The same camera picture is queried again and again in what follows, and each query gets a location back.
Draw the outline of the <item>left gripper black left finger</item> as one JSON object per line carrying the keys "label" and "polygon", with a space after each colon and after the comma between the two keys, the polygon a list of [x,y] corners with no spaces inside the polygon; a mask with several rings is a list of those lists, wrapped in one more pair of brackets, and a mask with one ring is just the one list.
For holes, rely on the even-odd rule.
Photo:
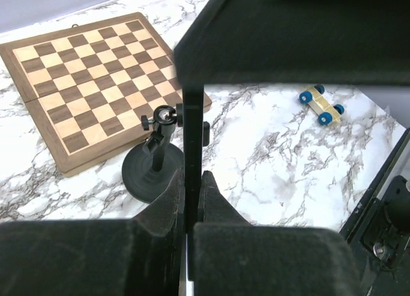
{"label": "left gripper black left finger", "polygon": [[184,295],[183,178],[133,218],[2,223],[1,294]]}

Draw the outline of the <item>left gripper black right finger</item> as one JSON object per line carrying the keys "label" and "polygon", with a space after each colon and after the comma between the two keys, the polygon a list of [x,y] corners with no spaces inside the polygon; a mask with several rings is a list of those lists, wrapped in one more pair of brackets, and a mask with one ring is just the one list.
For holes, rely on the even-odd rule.
{"label": "left gripper black right finger", "polygon": [[352,251],[322,228],[253,226],[202,175],[193,229],[194,295],[362,295]]}

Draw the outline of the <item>black phone stand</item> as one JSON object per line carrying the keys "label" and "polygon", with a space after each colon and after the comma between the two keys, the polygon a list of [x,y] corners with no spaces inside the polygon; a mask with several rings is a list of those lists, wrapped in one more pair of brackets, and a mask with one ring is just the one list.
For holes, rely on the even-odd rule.
{"label": "black phone stand", "polygon": [[122,180],[126,190],[135,199],[152,203],[169,185],[174,173],[184,169],[188,189],[201,188],[201,179],[194,177],[188,167],[189,159],[197,155],[185,155],[184,152],[170,143],[176,127],[185,124],[185,106],[179,103],[176,107],[158,106],[151,118],[142,116],[142,129],[150,131],[147,140],[133,147],[122,164]]}

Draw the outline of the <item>black smartphone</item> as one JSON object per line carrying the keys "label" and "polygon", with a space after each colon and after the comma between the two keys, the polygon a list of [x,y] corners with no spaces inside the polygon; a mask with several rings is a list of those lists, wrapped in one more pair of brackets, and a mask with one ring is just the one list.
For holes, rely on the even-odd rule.
{"label": "black smartphone", "polygon": [[[205,85],[409,85],[409,0],[209,0],[174,49],[183,146],[199,177]],[[186,190],[187,229],[199,222]]]}

